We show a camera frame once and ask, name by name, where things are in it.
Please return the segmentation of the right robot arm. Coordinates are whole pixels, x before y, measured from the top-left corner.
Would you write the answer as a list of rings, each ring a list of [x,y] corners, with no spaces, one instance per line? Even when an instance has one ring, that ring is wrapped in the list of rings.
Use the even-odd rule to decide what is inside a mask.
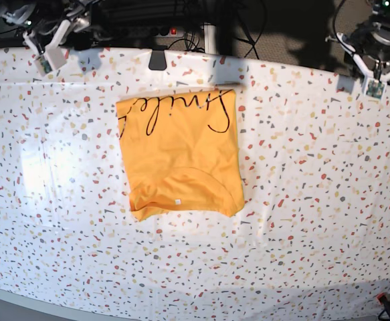
[[[59,48],[73,29],[90,24],[94,1],[0,1],[0,20],[11,29],[0,32],[0,48],[22,45],[36,55]]]

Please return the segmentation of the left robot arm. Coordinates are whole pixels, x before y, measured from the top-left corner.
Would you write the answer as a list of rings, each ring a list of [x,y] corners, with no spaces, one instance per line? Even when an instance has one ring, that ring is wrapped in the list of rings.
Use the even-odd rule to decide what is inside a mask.
[[[371,1],[372,13],[350,34],[336,30],[337,17],[345,4],[341,1],[332,18],[332,35],[327,41],[338,43],[351,76],[390,81],[390,1]]]

